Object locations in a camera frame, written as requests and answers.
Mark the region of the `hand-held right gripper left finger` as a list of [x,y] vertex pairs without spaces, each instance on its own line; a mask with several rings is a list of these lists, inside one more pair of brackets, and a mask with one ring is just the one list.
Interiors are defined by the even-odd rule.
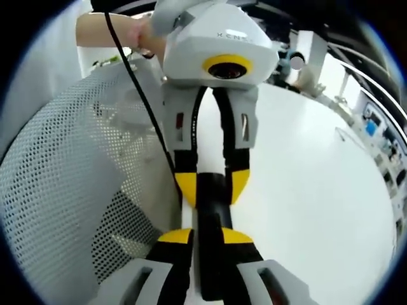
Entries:
[[190,287],[193,229],[159,237],[144,259],[135,260],[130,286],[120,304],[184,304]]

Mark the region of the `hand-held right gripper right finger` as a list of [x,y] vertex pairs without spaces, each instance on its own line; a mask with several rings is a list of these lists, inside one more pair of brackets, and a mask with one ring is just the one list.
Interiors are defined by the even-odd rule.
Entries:
[[272,259],[248,235],[222,228],[220,290],[225,304],[316,304],[308,285]]

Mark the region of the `person's left hand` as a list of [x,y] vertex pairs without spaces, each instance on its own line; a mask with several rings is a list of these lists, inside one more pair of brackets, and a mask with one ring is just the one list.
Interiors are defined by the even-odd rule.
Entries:
[[166,38],[156,36],[149,17],[138,19],[136,37],[138,46],[155,54],[159,61],[162,61],[165,54]]

